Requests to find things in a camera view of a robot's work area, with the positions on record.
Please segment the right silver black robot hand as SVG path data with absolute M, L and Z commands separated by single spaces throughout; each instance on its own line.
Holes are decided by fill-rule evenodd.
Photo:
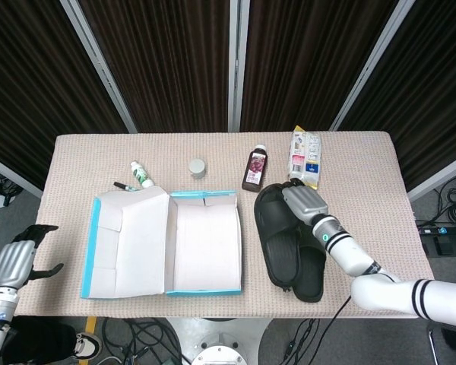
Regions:
M 310 186 L 291 185 L 282 189 L 283 199 L 293 214 L 308 226 L 313 226 L 317 216 L 328 215 L 328 204 Z

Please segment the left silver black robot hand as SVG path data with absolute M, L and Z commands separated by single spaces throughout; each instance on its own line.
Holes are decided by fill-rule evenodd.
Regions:
M 63 263 L 45 271 L 35 271 L 36 251 L 46 234 L 57 230 L 56 225 L 34 224 L 19 233 L 0 252 L 0 287 L 21 289 L 29 281 L 51 278 L 64 267 Z

